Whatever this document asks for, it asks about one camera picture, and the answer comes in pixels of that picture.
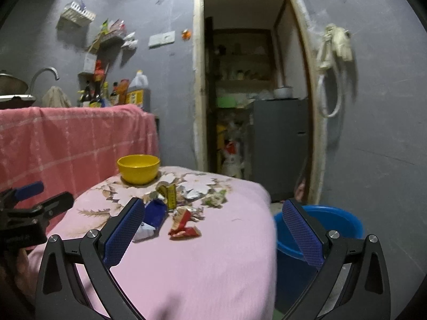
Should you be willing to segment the blue white wrapper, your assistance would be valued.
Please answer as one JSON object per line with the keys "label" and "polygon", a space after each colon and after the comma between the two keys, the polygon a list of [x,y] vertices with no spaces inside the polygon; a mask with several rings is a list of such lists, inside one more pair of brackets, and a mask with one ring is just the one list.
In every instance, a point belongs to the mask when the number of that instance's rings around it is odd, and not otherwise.
{"label": "blue white wrapper", "polygon": [[145,217],[138,227],[132,242],[139,243],[159,235],[168,215],[167,205],[160,199],[153,199],[145,206]]}

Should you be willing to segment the yellow paper carton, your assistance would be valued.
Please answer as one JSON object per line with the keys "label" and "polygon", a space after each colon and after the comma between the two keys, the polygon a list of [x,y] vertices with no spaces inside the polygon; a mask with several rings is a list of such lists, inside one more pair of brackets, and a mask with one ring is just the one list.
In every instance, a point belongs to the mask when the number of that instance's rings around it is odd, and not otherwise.
{"label": "yellow paper carton", "polygon": [[177,190],[173,183],[160,182],[156,186],[156,191],[164,198],[169,211],[177,208]]}

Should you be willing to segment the red paper wrapper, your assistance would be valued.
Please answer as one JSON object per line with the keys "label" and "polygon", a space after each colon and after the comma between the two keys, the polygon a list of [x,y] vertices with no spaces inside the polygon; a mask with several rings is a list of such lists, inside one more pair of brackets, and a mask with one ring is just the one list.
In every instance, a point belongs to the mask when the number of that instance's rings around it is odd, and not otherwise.
{"label": "red paper wrapper", "polygon": [[200,230],[195,226],[187,226],[191,219],[191,212],[185,207],[176,209],[173,215],[172,227],[169,230],[171,240],[184,240],[201,237]]}

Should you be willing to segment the green white paper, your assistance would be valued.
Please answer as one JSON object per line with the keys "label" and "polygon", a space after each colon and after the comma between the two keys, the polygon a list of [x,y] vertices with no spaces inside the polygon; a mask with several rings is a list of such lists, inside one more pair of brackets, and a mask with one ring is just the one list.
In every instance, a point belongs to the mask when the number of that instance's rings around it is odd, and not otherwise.
{"label": "green white paper", "polygon": [[227,202],[227,190],[222,189],[206,195],[202,198],[202,205],[213,208],[221,208]]}

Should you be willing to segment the silver foil wrapper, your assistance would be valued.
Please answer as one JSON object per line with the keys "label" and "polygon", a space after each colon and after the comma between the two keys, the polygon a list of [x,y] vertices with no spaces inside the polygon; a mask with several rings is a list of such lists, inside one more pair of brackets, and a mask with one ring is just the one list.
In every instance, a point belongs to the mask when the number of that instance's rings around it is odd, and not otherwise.
{"label": "silver foil wrapper", "polygon": [[209,193],[209,191],[210,191],[209,187],[186,189],[183,186],[179,186],[177,188],[177,199],[180,202],[184,202],[184,201],[193,202],[206,196]]}

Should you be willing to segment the yellow bowl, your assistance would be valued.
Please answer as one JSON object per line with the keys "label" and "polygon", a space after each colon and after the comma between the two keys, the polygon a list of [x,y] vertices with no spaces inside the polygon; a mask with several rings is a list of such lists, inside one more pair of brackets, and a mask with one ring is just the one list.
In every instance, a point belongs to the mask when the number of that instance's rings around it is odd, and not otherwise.
{"label": "yellow bowl", "polygon": [[127,183],[142,186],[157,177],[160,159],[153,155],[127,155],[117,160],[117,167]]}

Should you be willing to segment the metal wok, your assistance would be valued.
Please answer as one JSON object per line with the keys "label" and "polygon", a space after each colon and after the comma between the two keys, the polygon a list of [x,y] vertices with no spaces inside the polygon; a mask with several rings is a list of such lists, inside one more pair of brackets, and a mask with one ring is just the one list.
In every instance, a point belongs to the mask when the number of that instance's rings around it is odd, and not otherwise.
{"label": "metal wok", "polygon": [[0,73],[0,90],[1,110],[28,108],[36,101],[34,96],[27,94],[28,85],[26,82],[5,71]]}

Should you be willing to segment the large oil jug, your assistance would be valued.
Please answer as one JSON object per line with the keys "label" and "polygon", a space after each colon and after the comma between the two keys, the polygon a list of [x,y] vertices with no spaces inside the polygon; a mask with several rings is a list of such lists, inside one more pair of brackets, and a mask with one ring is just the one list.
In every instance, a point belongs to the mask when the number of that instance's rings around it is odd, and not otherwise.
{"label": "large oil jug", "polygon": [[145,112],[151,111],[151,90],[147,76],[138,70],[127,89],[126,103],[136,105]]}

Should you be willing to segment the pink floral table cloth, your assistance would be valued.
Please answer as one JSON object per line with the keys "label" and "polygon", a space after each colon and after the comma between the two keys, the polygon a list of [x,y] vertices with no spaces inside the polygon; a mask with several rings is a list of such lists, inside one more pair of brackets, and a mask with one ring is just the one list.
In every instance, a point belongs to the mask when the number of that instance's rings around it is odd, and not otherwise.
{"label": "pink floral table cloth", "polygon": [[112,274],[146,319],[270,319],[276,284],[276,228],[258,183],[177,166],[160,170],[177,188],[227,190],[203,210],[201,237],[171,240],[167,218],[155,238],[129,245]]}

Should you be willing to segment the red white sack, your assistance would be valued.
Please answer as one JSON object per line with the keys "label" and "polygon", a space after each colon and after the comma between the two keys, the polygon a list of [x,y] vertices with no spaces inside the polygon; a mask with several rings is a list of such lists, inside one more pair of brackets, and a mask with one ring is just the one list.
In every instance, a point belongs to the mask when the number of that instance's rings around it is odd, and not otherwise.
{"label": "red white sack", "polygon": [[238,143],[233,140],[229,141],[223,149],[223,155],[222,174],[233,178],[242,178],[242,162]]}

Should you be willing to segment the grey refrigerator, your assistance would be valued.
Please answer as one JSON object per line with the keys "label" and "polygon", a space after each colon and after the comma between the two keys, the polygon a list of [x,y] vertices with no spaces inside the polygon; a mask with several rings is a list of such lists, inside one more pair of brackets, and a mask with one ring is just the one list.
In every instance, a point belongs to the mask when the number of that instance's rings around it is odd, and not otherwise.
{"label": "grey refrigerator", "polygon": [[308,101],[254,101],[249,133],[250,180],[262,185],[272,202],[291,197],[308,157]]}

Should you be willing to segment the green plastic basin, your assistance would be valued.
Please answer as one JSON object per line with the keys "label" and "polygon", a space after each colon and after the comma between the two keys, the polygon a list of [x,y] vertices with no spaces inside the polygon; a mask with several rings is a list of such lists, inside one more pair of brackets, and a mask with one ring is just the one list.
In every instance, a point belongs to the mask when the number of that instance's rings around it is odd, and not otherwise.
{"label": "green plastic basin", "polygon": [[235,108],[237,101],[233,96],[218,97],[216,99],[217,108]]}

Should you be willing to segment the metal pot on refrigerator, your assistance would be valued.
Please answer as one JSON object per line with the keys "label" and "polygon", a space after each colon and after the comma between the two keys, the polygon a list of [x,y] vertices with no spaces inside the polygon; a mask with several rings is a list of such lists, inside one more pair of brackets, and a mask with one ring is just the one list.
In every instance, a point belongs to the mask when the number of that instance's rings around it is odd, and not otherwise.
{"label": "metal pot on refrigerator", "polygon": [[281,86],[273,90],[275,99],[291,99],[293,98],[292,86]]}

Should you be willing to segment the wall shelf with packets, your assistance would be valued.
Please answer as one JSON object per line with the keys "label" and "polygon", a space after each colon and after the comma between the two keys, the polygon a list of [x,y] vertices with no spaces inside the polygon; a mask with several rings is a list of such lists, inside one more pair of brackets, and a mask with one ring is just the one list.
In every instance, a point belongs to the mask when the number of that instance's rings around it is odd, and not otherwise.
{"label": "wall shelf with packets", "polygon": [[121,49],[133,51],[137,49],[138,40],[135,32],[127,32],[127,26],[123,19],[103,22],[99,33],[88,46],[87,52],[95,54],[101,48],[120,45]]}

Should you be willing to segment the white wall basket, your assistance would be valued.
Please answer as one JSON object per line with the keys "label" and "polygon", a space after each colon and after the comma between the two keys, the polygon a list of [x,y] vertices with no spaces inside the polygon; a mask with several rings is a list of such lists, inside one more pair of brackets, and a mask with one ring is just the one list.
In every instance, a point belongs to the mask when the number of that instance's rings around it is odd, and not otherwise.
{"label": "white wall basket", "polygon": [[80,27],[84,27],[96,19],[96,14],[86,7],[83,0],[72,0],[64,7],[60,17]]}

